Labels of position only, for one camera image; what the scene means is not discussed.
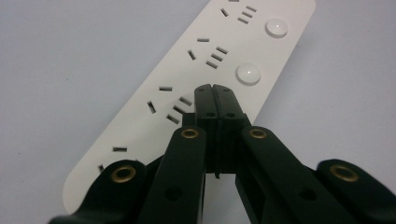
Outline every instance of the white table surface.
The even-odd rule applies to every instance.
[[[0,223],[65,213],[67,175],[206,3],[0,1]],[[255,124],[396,192],[395,40],[396,1],[317,0]],[[207,183],[204,223],[248,223],[233,176]]]

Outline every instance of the brass ring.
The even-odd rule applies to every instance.
[[[120,175],[121,171],[127,171],[128,175]],[[136,169],[131,165],[123,165],[111,174],[111,179],[116,183],[125,183],[134,178],[136,175]]]
[[[248,132],[248,134],[254,138],[265,138],[267,136],[267,133],[260,129],[252,129]]]
[[[339,171],[346,171],[349,173],[349,175],[344,175],[339,173]],[[355,182],[359,180],[358,174],[354,172],[353,170],[349,169],[345,165],[340,165],[340,164],[334,164],[330,167],[330,172],[337,178],[342,179],[346,182]]]
[[[185,138],[196,138],[198,137],[199,133],[195,129],[186,129],[181,132],[181,136]]]

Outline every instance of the white power strip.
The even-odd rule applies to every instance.
[[[314,10],[315,0],[210,1],[67,177],[66,210],[109,164],[160,157],[201,85],[232,89],[253,121]]]

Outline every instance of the mounting hole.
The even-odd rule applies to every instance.
[[[332,165],[330,167],[330,173],[346,182],[355,182],[359,180],[359,176],[356,172],[341,164]]]
[[[235,113],[227,113],[226,116],[228,118],[233,118],[233,117],[235,117]]]
[[[260,129],[252,129],[248,133],[254,138],[265,138],[267,136],[267,133]]]
[[[165,198],[171,202],[179,200],[183,196],[183,191],[180,188],[171,187],[165,191]]]
[[[116,183],[125,183],[134,178],[136,169],[131,165],[123,165],[111,174],[111,179]]]
[[[312,189],[302,188],[297,190],[297,194],[300,198],[313,202],[317,199],[317,194]]]
[[[181,136],[185,138],[196,138],[198,137],[199,133],[195,129],[186,129],[181,132]]]

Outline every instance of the power strip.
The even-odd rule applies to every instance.
[[[78,209],[109,164],[147,164],[160,157],[182,114],[193,112],[193,91],[201,85],[232,89],[253,121],[315,5],[315,0],[210,1],[67,177],[67,212]]]

